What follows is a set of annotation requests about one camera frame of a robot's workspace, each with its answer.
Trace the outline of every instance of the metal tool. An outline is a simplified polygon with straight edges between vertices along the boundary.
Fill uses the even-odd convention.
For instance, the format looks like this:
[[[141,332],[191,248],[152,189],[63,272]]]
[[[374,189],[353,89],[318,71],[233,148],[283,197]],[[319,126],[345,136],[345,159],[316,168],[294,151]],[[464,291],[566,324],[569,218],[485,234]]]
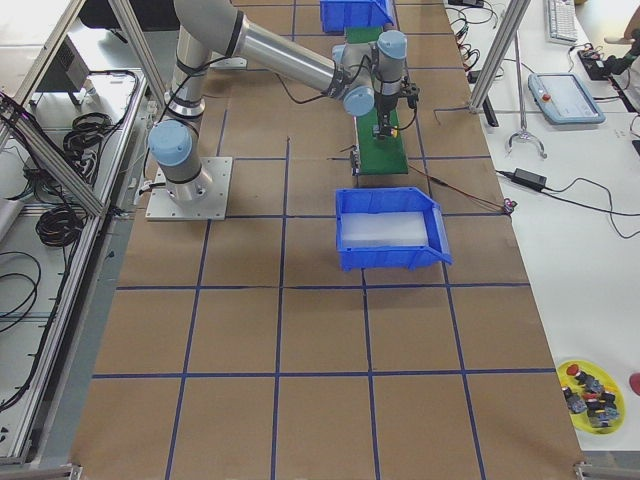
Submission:
[[[518,98],[520,100],[520,130],[509,137],[509,141],[507,142],[507,152],[511,153],[511,150],[513,149],[513,141],[519,140],[521,142],[533,143],[537,147],[540,156],[542,158],[547,158],[547,154],[544,151],[544,144],[542,143],[542,141],[527,130],[527,112],[524,105],[524,91],[522,87],[522,65],[520,64],[520,42],[517,31],[514,38],[514,44],[516,48],[516,73],[518,75]]]

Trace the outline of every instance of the grid of blue lines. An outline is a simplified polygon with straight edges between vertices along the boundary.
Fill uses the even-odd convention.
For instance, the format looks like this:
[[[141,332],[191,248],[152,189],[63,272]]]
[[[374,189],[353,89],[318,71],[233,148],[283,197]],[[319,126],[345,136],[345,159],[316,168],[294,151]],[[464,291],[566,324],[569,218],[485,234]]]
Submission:
[[[420,5],[442,5],[441,2],[432,2],[432,3],[423,3]],[[295,40],[297,36],[313,36],[313,35],[301,35],[296,33],[295,24],[296,24],[296,0],[293,1],[293,25],[291,29],[291,38]],[[395,11],[395,17],[398,18],[397,7]],[[442,32],[442,33],[433,33],[429,35],[451,35],[450,32]],[[449,69],[449,70],[459,70],[461,67],[421,67],[424,69]],[[222,123],[222,128],[220,132],[220,141],[218,142],[218,151],[217,155],[220,154],[220,148],[222,145],[223,135],[225,132],[227,120],[227,112],[225,112],[225,116]],[[428,171],[428,160],[429,159],[453,159],[454,157],[434,157],[429,156],[427,147],[423,144],[422,135],[420,132],[420,121],[416,120],[415,128],[417,129],[418,139],[420,142],[420,151],[422,153],[421,158],[417,158],[414,160],[421,160],[425,171]],[[460,156],[456,155],[456,159],[460,159],[464,161],[465,159],[474,159],[474,158],[485,158],[490,159],[489,156]],[[469,415],[469,423],[471,427],[471,432],[473,435],[473,441],[475,446],[475,453],[478,462],[478,468],[480,472],[480,476],[482,480],[486,480],[486,472],[484,467],[484,461],[482,457],[482,449],[480,445],[480,440],[478,437],[478,429],[476,426],[476,419],[474,408],[471,399],[471,393],[468,384],[468,376],[470,375],[484,375],[484,374],[546,374],[546,373],[555,373],[553,368],[515,368],[515,369],[467,369],[465,367],[464,354],[462,350],[462,344],[460,340],[460,333],[458,330],[457,320],[456,320],[456,310],[453,303],[452,298],[452,289],[453,288],[467,288],[467,287],[522,287],[528,286],[528,283],[473,283],[473,284],[452,284],[449,282],[449,275],[446,265],[442,265],[444,271],[444,283],[436,283],[436,284],[404,284],[404,285],[369,285],[366,281],[365,271],[361,272],[361,285],[358,286],[300,286],[300,287],[284,287],[284,272],[285,272],[285,248],[286,248],[286,232],[287,232],[287,220],[290,218],[333,218],[331,216],[326,215],[298,215],[298,216],[290,216],[287,215],[287,191],[288,191],[288,181],[289,181],[289,164],[290,164],[290,141],[287,141],[286,146],[286,154],[285,158],[269,158],[268,160],[282,160],[285,162],[285,179],[284,179],[284,199],[283,199],[283,215],[238,215],[238,216],[230,216],[229,218],[281,218],[282,219],[282,238],[281,238],[281,254],[280,254],[280,273],[279,273],[279,298],[278,298],[278,323],[277,323],[277,334],[276,334],[276,358],[275,358],[275,368],[272,373],[229,373],[229,372],[209,372],[209,373],[191,373],[188,371],[189,368],[189,359],[191,352],[191,344],[193,340],[193,334],[195,330],[195,323],[198,311],[198,302],[200,297],[200,292],[203,290],[229,290],[229,289],[249,289],[256,288],[255,286],[225,286],[225,287],[215,287],[215,286],[205,286],[202,285],[203,272],[205,259],[207,256],[207,246],[209,243],[209,237],[212,233],[213,224],[211,221],[207,223],[204,242],[201,252],[200,258],[200,266],[198,272],[198,280],[197,284],[193,286],[130,286],[130,287],[119,287],[119,290],[193,290],[195,291],[195,298],[193,302],[193,309],[191,314],[191,323],[189,326],[189,335],[186,346],[186,352],[184,357],[184,364],[182,372],[167,372],[167,373],[154,373],[154,374],[95,374],[93,376],[94,379],[126,379],[126,378],[175,378],[180,379],[180,389],[178,394],[178,401],[176,405],[175,418],[173,423],[173,432],[171,436],[171,444],[169,448],[169,454],[167,459],[167,467],[165,473],[165,479],[169,480],[171,478],[171,471],[173,465],[173,456],[175,452],[176,440],[178,429],[180,426],[180,415],[182,411],[182,403],[185,392],[185,385],[189,378],[273,378],[275,387],[274,387],[274,408],[273,408],[273,424],[272,424],[272,445],[271,445],[271,480],[276,479],[276,471],[277,471],[277,444],[278,444],[278,407],[279,407],[279,393],[280,393],[280,379],[281,378],[292,378],[292,377],[304,377],[304,378],[317,378],[317,377],[366,377],[368,379],[369,385],[369,401],[370,401],[370,414],[371,414],[371,440],[372,440],[372,451],[373,451],[373,460],[374,460],[374,468],[375,468],[375,477],[376,480],[381,480],[382,473],[380,470],[380,459],[378,454],[378,437],[377,437],[377,427],[376,427],[376,405],[375,405],[375,394],[374,394],[374,383],[377,377],[387,377],[387,376],[434,376],[434,375],[460,375],[464,387],[464,393],[466,397],[466,403],[468,408]],[[496,216],[500,215],[499,213],[459,213],[459,214],[445,214],[445,217],[453,217],[453,216]],[[371,333],[370,333],[370,325],[369,325],[369,306],[368,306],[368,298],[367,291],[372,289],[384,289],[384,288],[444,288],[447,292],[449,308],[451,312],[451,319],[453,323],[453,331],[454,338],[457,347],[458,360],[460,364],[459,369],[453,370],[420,370],[420,371],[374,371],[372,367],[372,352],[371,352]],[[281,344],[282,344],[282,314],[283,314],[283,293],[285,288],[293,288],[293,289],[311,289],[311,290],[338,290],[338,289],[350,289],[350,290],[360,290],[362,291],[363,298],[363,312],[364,312],[364,329],[365,329],[365,342],[366,342],[366,355],[367,355],[367,371],[349,371],[349,372],[281,372],[280,370],[280,352],[281,352]]]

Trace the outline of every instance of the white object in bin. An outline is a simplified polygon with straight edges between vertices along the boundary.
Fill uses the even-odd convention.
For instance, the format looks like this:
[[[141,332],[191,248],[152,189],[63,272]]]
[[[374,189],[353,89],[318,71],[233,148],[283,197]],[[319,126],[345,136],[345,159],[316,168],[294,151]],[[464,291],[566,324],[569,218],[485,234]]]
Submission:
[[[428,240],[422,212],[342,214],[344,248],[420,247]]]

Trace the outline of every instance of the power adapter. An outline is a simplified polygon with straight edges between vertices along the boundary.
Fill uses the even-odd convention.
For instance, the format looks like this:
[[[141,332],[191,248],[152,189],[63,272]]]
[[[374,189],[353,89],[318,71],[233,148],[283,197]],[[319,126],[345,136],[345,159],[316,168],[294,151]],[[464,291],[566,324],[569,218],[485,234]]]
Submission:
[[[499,170],[498,173],[507,177],[513,183],[530,188],[536,192],[541,192],[547,188],[547,177],[543,177],[542,175],[538,175],[537,173],[529,172],[527,170],[522,170],[521,168],[516,168],[513,172]]]

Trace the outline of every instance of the electronic component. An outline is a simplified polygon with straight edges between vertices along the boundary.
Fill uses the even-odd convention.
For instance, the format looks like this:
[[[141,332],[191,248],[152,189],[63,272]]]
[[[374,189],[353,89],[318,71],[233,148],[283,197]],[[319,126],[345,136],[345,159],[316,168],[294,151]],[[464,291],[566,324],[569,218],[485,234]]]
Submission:
[[[529,75],[529,90],[552,124],[602,123],[604,113],[587,87],[572,73]]]
[[[547,177],[543,177],[542,175],[538,175],[537,173],[529,172],[521,168],[516,168],[513,172],[498,170],[498,173],[507,177],[513,183],[530,188],[536,192],[541,192],[547,188]]]
[[[67,36],[38,85],[37,91],[41,93],[79,92],[88,75],[89,67]]]
[[[543,0],[547,40],[564,45],[575,45],[578,41],[573,0]]]
[[[609,79],[609,70],[605,67],[600,52],[593,48],[585,48],[578,52],[578,58],[591,80],[607,81]]]

